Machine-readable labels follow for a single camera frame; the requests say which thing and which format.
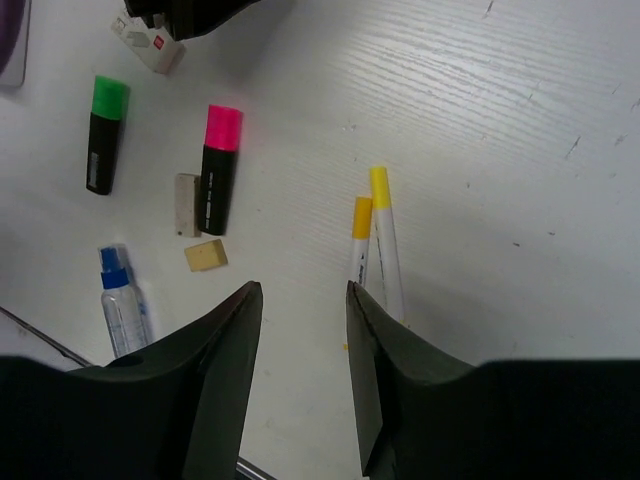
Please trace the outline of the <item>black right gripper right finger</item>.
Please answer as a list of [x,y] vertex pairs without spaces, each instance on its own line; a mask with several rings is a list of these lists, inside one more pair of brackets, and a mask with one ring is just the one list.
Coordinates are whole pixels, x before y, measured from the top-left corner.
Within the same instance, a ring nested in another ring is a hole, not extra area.
[[392,319],[356,283],[346,331],[370,479],[635,479],[639,363],[469,365]]

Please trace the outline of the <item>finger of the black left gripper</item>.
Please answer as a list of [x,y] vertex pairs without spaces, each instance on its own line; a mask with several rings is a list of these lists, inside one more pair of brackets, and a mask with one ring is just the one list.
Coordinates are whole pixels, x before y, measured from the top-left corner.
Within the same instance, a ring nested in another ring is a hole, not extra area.
[[258,0],[125,0],[127,13],[174,40],[205,36]]

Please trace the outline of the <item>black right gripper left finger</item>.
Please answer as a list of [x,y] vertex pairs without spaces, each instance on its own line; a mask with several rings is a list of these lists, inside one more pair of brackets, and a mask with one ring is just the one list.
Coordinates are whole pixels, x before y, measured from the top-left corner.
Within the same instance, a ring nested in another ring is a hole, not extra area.
[[5,479],[230,479],[260,338],[250,281],[212,311],[105,366],[1,360]]

